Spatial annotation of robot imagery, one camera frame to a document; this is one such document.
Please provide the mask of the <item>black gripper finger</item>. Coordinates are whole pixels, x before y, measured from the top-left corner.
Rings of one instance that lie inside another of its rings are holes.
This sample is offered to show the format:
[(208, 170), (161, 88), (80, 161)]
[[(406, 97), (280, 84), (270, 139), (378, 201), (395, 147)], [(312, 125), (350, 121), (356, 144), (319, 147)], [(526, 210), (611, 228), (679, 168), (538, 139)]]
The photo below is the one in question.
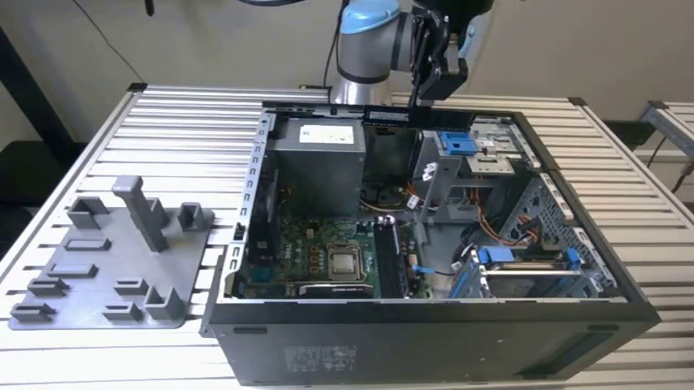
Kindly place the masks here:
[(450, 40), (450, 20), (439, 11), (412, 11), (410, 71), (412, 86), (438, 80), (447, 69), (446, 51)]
[(415, 90), (414, 105), (431, 106), (434, 101), (444, 101), (468, 78), (468, 65), (464, 58), (456, 58), (458, 72), (451, 71), (443, 65), (436, 65), (427, 76), (419, 82)]

